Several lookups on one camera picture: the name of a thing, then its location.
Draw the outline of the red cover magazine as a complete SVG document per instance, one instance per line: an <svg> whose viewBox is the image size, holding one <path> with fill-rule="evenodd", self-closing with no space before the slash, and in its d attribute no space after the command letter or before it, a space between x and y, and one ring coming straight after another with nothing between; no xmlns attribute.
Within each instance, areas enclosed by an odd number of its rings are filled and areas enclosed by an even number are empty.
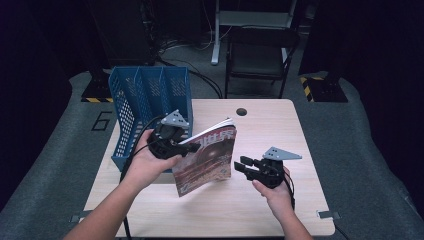
<svg viewBox="0 0 424 240"><path fill-rule="evenodd" d="M197 144L199 148L195 153L188 153L172 168L180 197L208 182L231 177L236 135L234 120L227 118L183 141L183 144Z"/></svg>

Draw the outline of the blue plastic file rack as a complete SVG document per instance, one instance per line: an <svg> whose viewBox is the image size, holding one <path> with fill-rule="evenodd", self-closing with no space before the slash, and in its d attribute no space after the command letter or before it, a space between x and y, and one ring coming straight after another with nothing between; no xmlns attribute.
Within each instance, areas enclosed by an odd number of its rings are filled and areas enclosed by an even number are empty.
<svg viewBox="0 0 424 240"><path fill-rule="evenodd" d="M192 136L193 112L186 67L114 67L109 89L120 129L111 159L120 171L141 129L154 117L178 110L189 123L184 137Z"/></svg>

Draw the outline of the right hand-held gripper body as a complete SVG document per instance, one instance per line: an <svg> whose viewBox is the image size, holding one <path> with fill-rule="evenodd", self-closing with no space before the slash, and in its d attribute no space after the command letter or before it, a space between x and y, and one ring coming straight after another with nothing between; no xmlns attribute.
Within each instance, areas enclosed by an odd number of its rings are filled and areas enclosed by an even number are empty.
<svg viewBox="0 0 424 240"><path fill-rule="evenodd" d="M260 181L268 188L275 188L285 180L283 161L301 159L302 156L276 147L270 147L258 161L256 169L252 170L253 180Z"/></svg>

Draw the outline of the person's left hand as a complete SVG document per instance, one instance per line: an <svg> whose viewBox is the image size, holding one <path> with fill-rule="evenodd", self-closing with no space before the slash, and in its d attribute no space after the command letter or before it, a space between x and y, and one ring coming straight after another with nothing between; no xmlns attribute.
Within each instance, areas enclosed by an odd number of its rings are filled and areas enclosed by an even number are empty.
<svg viewBox="0 0 424 240"><path fill-rule="evenodd" d="M152 131L145 131L136 149L138 153L133 157L130 167L120 183L126 193L137 195L141 190L153 183L160 174L174 167L181 159L181 155L176 155L168 159L156 158L147 147L147 140Z"/></svg>

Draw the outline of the black folding chair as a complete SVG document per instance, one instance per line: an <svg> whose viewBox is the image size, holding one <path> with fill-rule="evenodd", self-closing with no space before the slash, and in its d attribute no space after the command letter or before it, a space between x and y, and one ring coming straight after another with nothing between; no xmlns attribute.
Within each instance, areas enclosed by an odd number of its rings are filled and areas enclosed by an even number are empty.
<svg viewBox="0 0 424 240"><path fill-rule="evenodd" d="M285 27L245 25L233 28L227 39L224 97L232 78L281 82L281 98L299 34Z"/></svg>

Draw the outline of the black striped stand base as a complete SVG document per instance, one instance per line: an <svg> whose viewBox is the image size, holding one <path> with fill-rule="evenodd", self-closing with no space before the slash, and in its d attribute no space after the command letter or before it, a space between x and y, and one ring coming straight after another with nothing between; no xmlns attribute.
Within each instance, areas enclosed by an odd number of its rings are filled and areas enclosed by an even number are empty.
<svg viewBox="0 0 424 240"><path fill-rule="evenodd" d="M109 89L109 76L102 68L89 71L91 79L81 95L82 102L102 103L112 102Z"/></svg>
<svg viewBox="0 0 424 240"><path fill-rule="evenodd" d="M338 82L331 82L325 77L318 76L302 76L300 81L309 102L348 102Z"/></svg>

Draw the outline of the person's right hand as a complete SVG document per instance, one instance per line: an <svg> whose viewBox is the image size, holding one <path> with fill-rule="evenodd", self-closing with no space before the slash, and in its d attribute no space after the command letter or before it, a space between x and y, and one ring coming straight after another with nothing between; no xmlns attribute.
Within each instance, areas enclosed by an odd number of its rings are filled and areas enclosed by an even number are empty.
<svg viewBox="0 0 424 240"><path fill-rule="evenodd" d="M253 180L252 184L261 196L266 198L273 215L281 224L294 216L290 193L285 183L273 189L266 187L258 180Z"/></svg>

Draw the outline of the grey metal table bracket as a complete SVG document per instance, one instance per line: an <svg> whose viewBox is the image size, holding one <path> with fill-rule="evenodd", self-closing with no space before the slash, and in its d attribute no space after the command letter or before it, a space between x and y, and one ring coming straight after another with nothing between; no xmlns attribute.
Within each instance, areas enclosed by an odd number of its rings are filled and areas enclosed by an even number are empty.
<svg viewBox="0 0 424 240"><path fill-rule="evenodd" d="M337 219L340 219L341 218L341 215L337 211L331 211L331 210L317 211L317 216L320 219L333 219L333 220L337 220Z"/></svg>
<svg viewBox="0 0 424 240"><path fill-rule="evenodd" d="M70 223L78 223L81 219L87 217L91 213L91 210L83 210L77 214L74 214L70 217Z"/></svg>

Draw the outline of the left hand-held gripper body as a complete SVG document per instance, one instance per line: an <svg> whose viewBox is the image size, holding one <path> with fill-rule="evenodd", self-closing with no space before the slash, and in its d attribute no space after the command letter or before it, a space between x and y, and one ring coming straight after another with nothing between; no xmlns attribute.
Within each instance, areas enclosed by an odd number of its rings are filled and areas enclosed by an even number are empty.
<svg viewBox="0 0 424 240"><path fill-rule="evenodd" d="M157 122L148 138L148 147L158 159L168 159L176 155L186 156L190 147L180 144L189 130L189 123L175 110Z"/></svg>

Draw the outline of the white metal desk frame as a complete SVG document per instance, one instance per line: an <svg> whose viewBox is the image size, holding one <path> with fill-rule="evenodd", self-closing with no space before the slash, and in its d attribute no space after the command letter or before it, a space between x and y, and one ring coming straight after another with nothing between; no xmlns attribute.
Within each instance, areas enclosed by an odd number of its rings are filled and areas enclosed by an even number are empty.
<svg viewBox="0 0 424 240"><path fill-rule="evenodd" d="M221 45L221 26L244 26L259 25L266 27L289 27L294 17L297 0L290 0L290 8L287 12L259 12L241 10L221 10L220 0L215 0L215 29L213 30L213 51L211 64L219 63Z"/></svg>

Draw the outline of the black cabinet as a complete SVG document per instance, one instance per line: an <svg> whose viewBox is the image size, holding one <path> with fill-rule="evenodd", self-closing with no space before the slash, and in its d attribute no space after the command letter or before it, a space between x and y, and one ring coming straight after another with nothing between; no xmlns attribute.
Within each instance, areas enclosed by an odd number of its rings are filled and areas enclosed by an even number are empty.
<svg viewBox="0 0 424 240"><path fill-rule="evenodd" d="M87 0L111 66L152 66L142 0Z"/></svg>

